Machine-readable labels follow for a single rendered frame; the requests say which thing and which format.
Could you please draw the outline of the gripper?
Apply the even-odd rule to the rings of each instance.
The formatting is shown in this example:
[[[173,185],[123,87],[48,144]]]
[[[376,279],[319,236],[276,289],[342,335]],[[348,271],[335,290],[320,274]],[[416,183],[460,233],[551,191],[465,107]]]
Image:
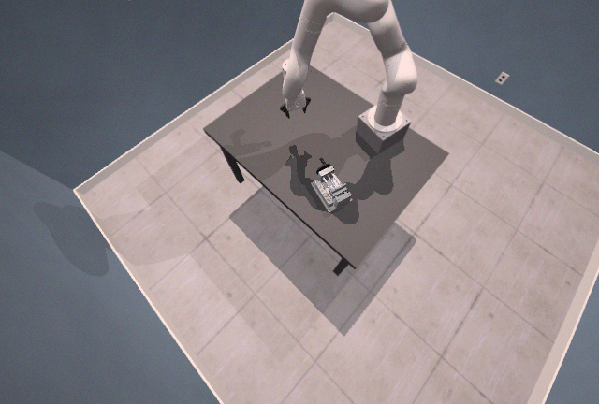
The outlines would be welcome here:
[[[305,101],[306,100],[306,101]],[[289,117],[289,111],[294,111],[302,108],[303,112],[306,113],[306,108],[311,101],[310,97],[305,97],[304,91],[302,94],[293,100],[288,100],[285,98],[285,103],[279,107],[279,109],[285,113],[286,117]]]

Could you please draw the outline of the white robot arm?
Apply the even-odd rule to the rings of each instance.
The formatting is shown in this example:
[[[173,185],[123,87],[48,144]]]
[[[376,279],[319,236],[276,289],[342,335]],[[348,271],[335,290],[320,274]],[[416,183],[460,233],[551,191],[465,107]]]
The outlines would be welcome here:
[[[387,73],[387,82],[381,88],[377,106],[368,114],[368,122],[378,132],[397,130],[402,124],[400,108],[404,94],[415,90],[417,72],[391,0],[305,0],[290,57],[282,65],[284,97],[293,100],[302,94],[315,45],[330,12],[367,23]]]

